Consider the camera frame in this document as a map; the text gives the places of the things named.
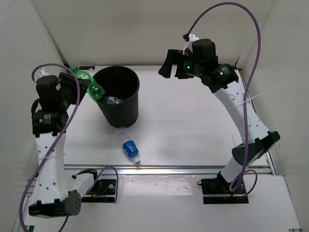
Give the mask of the green soda bottle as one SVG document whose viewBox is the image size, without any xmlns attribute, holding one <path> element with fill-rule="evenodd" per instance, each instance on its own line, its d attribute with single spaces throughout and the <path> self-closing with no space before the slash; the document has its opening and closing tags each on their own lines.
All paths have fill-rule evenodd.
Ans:
<svg viewBox="0 0 309 232">
<path fill-rule="evenodd" d="M 99 85 L 89 73 L 79 70 L 76 66 L 71 66 L 70 69 L 75 73 L 77 78 L 91 81 L 88 86 L 87 93 L 94 101 L 98 101 L 103 97 L 105 94 L 105 89 Z"/>
</svg>

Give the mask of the clear bottle white label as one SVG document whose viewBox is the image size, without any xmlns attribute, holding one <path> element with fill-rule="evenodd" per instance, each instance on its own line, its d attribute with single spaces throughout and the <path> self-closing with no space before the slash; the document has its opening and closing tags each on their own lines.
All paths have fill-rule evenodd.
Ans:
<svg viewBox="0 0 309 232">
<path fill-rule="evenodd" d="M 105 96 L 103 98 L 103 102 L 106 105 L 114 105 L 114 104 L 121 104 L 124 102 L 123 99 L 117 98 L 117 97 L 113 97 L 113 96 Z"/>
</svg>

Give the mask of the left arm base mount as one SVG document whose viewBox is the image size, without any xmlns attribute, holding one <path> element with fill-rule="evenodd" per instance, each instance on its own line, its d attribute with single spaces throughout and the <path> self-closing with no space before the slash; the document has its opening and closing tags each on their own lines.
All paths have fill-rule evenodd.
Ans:
<svg viewBox="0 0 309 232">
<path fill-rule="evenodd" d="M 113 170 L 115 179 L 103 179 L 101 176 L 105 170 Z M 118 198 L 118 171 L 112 167 L 104 167 L 101 171 L 85 169 L 71 176 L 80 181 L 77 192 L 81 195 L 82 203 L 116 203 Z"/>
</svg>

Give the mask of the blue label water bottle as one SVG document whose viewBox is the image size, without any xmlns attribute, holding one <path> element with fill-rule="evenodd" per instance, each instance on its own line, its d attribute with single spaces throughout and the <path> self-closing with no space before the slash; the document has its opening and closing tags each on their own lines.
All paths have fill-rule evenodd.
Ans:
<svg viewBox="0 0 309 232">
<path fill-rule="evenodd" d="M 133 140 L 126 140 L 122 145 L 122 149 L 131 161 L 135 164 L 140 164 L 140 153 Z"/>
</svg>

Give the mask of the black plastic bin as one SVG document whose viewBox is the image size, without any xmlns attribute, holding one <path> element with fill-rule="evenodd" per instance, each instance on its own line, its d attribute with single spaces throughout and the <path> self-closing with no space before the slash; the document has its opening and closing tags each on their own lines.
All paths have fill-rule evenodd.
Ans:
<svg viewBox="0 0 309 232">
<path fill-rule="evenodd" d="M 94 79 L 105 90 L 97 104 L 108 123 L 115 128 L 132 126 L 139 115 L 137 74 L 127 67 L 110 66 L 98 71 Z"/>
</svg>

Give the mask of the clear crushed bottle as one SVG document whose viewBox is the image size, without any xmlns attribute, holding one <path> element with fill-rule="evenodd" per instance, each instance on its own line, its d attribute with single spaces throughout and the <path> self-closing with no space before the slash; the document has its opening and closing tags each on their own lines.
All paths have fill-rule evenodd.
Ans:
<svg viewBox="0 0 309 232">
<path fill-rule="evenodd" d="M 115 134 L 121 144 L 121 146 L 127 142 L 128 136 L 127 136 L 127 130 L 126 127 L 119 127 L 115 130 Z"/>
</svg>

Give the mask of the aluminium rail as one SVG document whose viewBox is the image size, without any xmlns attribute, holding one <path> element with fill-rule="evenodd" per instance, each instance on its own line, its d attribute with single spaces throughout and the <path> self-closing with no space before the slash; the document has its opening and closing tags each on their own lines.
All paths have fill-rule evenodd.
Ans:
<svg viewBox="0 0 309 232">
<path fill-rule="evenodd" d="M 81 171 L 84 169 L 103 169 L 106 165 L 77 165 L 65 164 L 65 170 Z M 162 165 L 112 165 L 123 175 L 139 175 L 139 174 L 217 174 L 223 169 L 223 166 L 162 166 Z M 255 170 L 258 174 L 275 174 L 275 171 L 269 166 L 251 166 L 249 169 Z"/>
<path fill-rule="evenodd" d="M 246 82 L 246 80 L 245 80 L 245 78 L 244 78 L 244 76 L 243 76 L 242 69 L 241 69 L 241 68 L 238 68 L 238 72 L 239 72 L 239 75 L 240 75 L 240 77 L 241 77 L 241 81 L 242 81 L 243 87 L 244 87 L 244 89 L 245 89 L 246 86 L 247 86 L 247 82 Z M 254 111 L 255 111 L 254 104 L 253 104 L 252 100 L 249 100 L 249 103 L 251 104 L 251 106 L 253 107 L 253 109 L 254 109 Z M 266 163 L 267 163 L 267 168 L 269 169 L 269 173 L 270 173 L 271 175 L 277 175 L 277 172 L 276 172 L 276 170 L 275 170 L 274 163 L 273 163 L 273 160 L 272 160 L 270 151 L 268 151 L 267 153 L 265 153 L 265 154 L 263 155 L 263 157 L 264 157 L 264 158 L 261 158 L 261 159 L 265 159 L 265 161 L 266 161 Z"/>
</svg>

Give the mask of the front aluminium rail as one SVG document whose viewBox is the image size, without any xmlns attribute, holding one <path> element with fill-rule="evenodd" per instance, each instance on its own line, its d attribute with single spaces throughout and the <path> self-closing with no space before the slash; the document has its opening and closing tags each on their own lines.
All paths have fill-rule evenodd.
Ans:
<svg viewBox="0 0 309 232">
<path fill-rule="evenodd" d="M 106 165 L 77 165 L 65 164 L 65 170 L 81 171 L 84 169 L 103 169 Z M 217 174 L 223 169 L 223 166 L 162 166 L 162 165 L 112 165 L 123 175 L 139 175 L 139 174 Z M 269 166 L 251 166 L 249 169 L 255 170 L 258 174 L 275 174 L 275 171 Z"/>
</svg>

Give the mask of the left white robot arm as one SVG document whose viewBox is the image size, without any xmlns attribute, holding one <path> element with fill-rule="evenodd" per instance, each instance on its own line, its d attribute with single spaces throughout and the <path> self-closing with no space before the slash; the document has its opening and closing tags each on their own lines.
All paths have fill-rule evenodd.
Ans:
<svg viewBox="0 0 309 232">
<path fill-rule="evenodd" d="M 31 108 L 32 133 L 38 150 L 38 195 L 28 207 L 31 216 L 56 218 L 76 216 L 81 211 L 86 190 L 97 193 L 101 181 L 90 174 L 74 179 L 75 187 L 67 188 L 64 172 L 64 143 L 69 124 L 67 109 L 78 106 L 90 81 L 75 80 L 64 72 L 36 80 L 39 98 Z"/>
</svg>

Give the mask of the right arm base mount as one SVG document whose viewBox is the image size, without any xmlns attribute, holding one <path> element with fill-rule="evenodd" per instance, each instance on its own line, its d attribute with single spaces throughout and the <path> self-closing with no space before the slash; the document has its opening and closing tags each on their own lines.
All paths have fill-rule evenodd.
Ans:
<svg viewBox="0 0 309 232">
<path fill-rule="evenodd" d="M 201 179 L 197 185 L 202 188 L 203 204 L 248 204 L 248 197 L 244 181 L 240 187 L 231 192 L 229 187 L 219 182 L 217 178 Z"/>
</svg>

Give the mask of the right aluminium rail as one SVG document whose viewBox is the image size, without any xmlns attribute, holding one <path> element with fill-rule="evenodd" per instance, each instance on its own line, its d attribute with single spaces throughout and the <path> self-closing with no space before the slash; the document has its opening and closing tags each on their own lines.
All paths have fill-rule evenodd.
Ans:
<svg viewBox="0 0 309 232">
<path fill-rule="evenodd" d="M 240 75 L 240 77 L 241 77 L 241 81 L 242 81 L 243 87 L 244 87 L 244 89 L 245 89 L 246 86 L 247 86 L 247 82 L 246 82 L 246 80 L 245 80 L 245 78 L 244 78 L 244 76 L 243 76 L 242 69 L 241 69 L 241 68 L 238 68 L 238 72 L 239 72 L 239 75 Z M 251 106 L 253 107 L 253 109 L 254 109 L 254 111 L 255 111 L 254 104 L 253 104 L 252 100 L 249 100 L 249 103 L 251 104 Z M 263 157 L 264 157 L 264 158 L 261 158 L 261 159 L 265 159 L 265 161 L 266 161 L 266 163 L 267 163 L 267 168 L 269 169 L 269 173 L 270 173 L 271 175 L 277 175 L 277 172 L 276 172 L 276 170 L 275 170 L 274 163 L 273 163 L 273 160 L 272 160 L 270 151 L 268 151 L 267 153 L 265 153 L 265 154 L 263 155 Z"/>
</svg>

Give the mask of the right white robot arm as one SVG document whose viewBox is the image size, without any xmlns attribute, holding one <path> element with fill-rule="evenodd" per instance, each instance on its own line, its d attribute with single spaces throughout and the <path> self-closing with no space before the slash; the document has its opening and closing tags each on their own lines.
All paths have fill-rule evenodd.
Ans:
<svg viewBox="0 0 309 232">
<path fill-rule="evenodd" d="M 228 193 L 243 169 L 267 153 L 280 135 L 270 131 L 253 107 L 244 102 L 243 84 L 231 65 L 219 63 L 215 43 L 210 39 L 189 41 L 184 50 L 168 50 L 159 75 L 170 78 L 173 65 L 178 79 L 200 78 L 226 108 L 241 135 L 242 144 L 232 149 L 232 159 L 217 175 L 218 190 Z"/>
</svg>

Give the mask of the left blue label sticker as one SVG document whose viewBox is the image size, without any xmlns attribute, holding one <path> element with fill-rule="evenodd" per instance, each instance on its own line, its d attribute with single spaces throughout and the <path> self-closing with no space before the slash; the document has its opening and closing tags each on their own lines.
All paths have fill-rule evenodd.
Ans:
<svg viewBox="0 0 309 232">
<path fill-rule="evenodd" d="M 95 66 L 80 66 L 79 70 L 92 71 L 95 69 Z"/>
</svg>

